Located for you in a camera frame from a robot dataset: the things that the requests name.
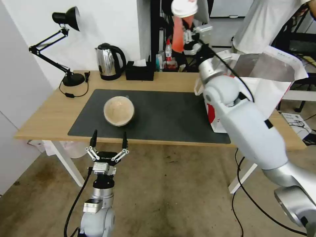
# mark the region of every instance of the beige bowl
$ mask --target beige bowl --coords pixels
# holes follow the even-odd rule
[[[129,123],[135,113],[135,108],[127,97],[116,96],[105,103],[103,113],[110,124],[120,127]]]

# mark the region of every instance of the lamp arm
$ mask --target lamp arm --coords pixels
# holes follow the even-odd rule
[[[46,56],[44,56],[44,55],[41,54],[41,51],[42,51],[42,50],[48,48],[49,46],[51,46],[51,45],[57,43],[57,42],[60,41],[60,40],[66,38],[66,37],[68,36],[68,31],[69,31],[69,29],[67,29],[67,28],[62,28],[62,29],[59,30],[57,33],[55,33],[55,34],[51,35],[50,37],[44,39],[43,41],[39,42],[38,44],[33,45],[33,46],[30,46],[30,47],[29,47],[29,51],[30,51],[32,54],[34,54],[34,55],[38,56],[39,58],[45,60],[46,62],[50,63],[51,65],[57,67],[59,70],[65,72],[65,73],[67,73],[67,74],[68,74],[68,73],[71,73],[71,74],[72,74],[72,72],[70,72],[70,69],[69,69],[69,68],[66,68],[66,67],[62,66],[62,65],[60,65],[59,63],[56,63],[56,62],[54,62],[53,60],[51,60],[51,59],[49,59],[48,57],[46,57]],[[44,42],[48,41],[49,39],[53,38],[54,36],[56,36],[56,35],[58,35],[58,34],[60,34],[60,33],[63,34],[62,37],[60,37],[59,39],[55,40],[54,42],[51,42],[51,43],[47,44],[46,46],[44,46],[44,47],[41,48],[41,49],[38,48],[38,47],[41,46]]]

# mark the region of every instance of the white shirt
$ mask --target white shirt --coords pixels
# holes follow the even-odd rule
[[[243,53],[262,53],[282,26],[308,1],[310,0],[254,0],[234,36],[234,47]]]

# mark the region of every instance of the tissue box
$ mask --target tissue box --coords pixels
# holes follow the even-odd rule
[[[126,80],[153,81],[154,70],[151,62],[146,62],[146,66],[134,66],[134,61],[128,61],[125,69]]]

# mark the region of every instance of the desk lamp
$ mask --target desk lamp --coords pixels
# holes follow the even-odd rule
[[[49,59],[48,57],[44,56],[41,54],[41,51],[44,49],[48,48],[49,46],[57,43],[58,41],[66,38],[68,36],[68,31],[69,29],[66,28],[66,24],[69,25],[71,28],[80,31],[78,27],[78,20],[79,20],[79,11],[77,7],[72,7],[70,8],[66,13],[53,13],[52,14],[53,21],[59,24],[61,29],[53,34],[52,36],[44,39],[43,41],[39,42],[36,45],[33,45],[29,47],[29,50],[32,54],[35,54],[36,56],[40,57],[41,59],[45,60],[46,62],[50,63],[51,65],[57,67],[59,70],[65,72],[65,77],[63,78],[63,84],[65,86],[77,86],[85,81],[85,77],[79,73],[73,73],[70,71],[70,68],[63,66],[59,63],[54,62],[53,60]],[[46,43],[49,39],[53,38],[54,36],[58,34],[63,34],[62,37],[59,39],[51,42],[51,43]]]

